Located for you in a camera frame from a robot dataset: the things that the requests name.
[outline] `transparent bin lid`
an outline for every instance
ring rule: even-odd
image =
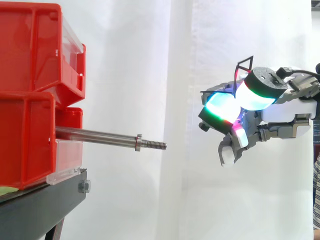
[[[62,18],[62,54],[67,63],[77,71],[77,54],[84,52],[84,46],[81,44],[77,35],[70,27],[67,20]]]

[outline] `screw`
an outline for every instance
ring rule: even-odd
[[[91,181],[90,180],[83,180],[78,185],[79,193],[88,194],[91,190]]]
[[[149,141],[146,140],[145,147],[148,149],[160,149],[160,150],[166,150],[167,144],[165,142],[160,141]]]
[[[140,152],[141,148],[166,150],[167,144],[165,142],[161,142],[161,141],[144,140],[144,139],[142,139],[142,135],[138,134],[136,137],[135,150],[137,152]]]

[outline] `red plastic bin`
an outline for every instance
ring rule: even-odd
[[[82,110],[56,110],[48,92],[0,91],[0,113],[0,187],[45,182],[56,171],[56,124],[82,127]]]
[[[50,92],[56,106],[85,98],[86,47],[61,7],[0,2],[0,91]]]

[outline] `white backdrop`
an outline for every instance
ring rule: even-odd
[[[224,169],[223,136],[197,117],[199,91],[250,55],[313,70],[310,1],[55,2],[87,47],[83,127],[168,142],[163,155],[86,143],[92,190],[62,240],[312,239],[312,133],[258,144]]]
[[[162,158],[157,239],[313,239],[311,131],[295,140],[257,144],[225,169],[217,153],[223,135],[198,127],[199,92],[233,80],[238,61],[254,55],[254,66],[314,71],[310,3],[194,0],[185,8],[183,1],[172,6],[177,11],[171,13],[171,26],[179,27],[170,31],[171,104],[164,138],[174,150]],[[191,28],[182,32],[190,19]],[[181,62],[186,66],[175,65]]]

